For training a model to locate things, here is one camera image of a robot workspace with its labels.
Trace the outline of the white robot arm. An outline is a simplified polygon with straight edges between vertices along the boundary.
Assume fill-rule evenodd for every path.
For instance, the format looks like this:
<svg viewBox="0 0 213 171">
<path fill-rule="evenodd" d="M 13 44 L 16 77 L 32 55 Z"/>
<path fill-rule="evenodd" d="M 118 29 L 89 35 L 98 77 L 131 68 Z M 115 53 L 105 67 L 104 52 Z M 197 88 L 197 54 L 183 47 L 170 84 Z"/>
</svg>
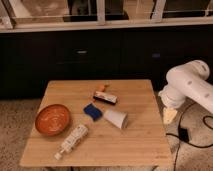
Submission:
<svg viewBox="0 0 213 171">
<path fill-rule="evenodd" d="M 207 82 L 209 75 L 209 66 L 202 60 L 178 65 L 167 72 L 167 84 L 158 94 L 164 104 L 164 124 L 174 120 L 187 98 L 213 114 L 213 85 Z"/>
</svg>

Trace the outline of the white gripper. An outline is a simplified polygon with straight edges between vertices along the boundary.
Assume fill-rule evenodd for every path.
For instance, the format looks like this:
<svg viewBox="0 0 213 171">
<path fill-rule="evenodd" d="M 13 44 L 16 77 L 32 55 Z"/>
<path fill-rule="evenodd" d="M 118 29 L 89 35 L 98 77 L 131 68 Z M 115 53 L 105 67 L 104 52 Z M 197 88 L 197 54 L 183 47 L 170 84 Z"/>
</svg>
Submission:
<svg viewBox="0 0 213 171">
<path fill-rule="evenodd" d="M 166 106 L 163 109 L 163 122 L 170 124 L 177 115 L 178 108 L 185 102 L 186 96 L 170 85 L 166 85 L 159 93 L 162 103 Z"/>
</svg>

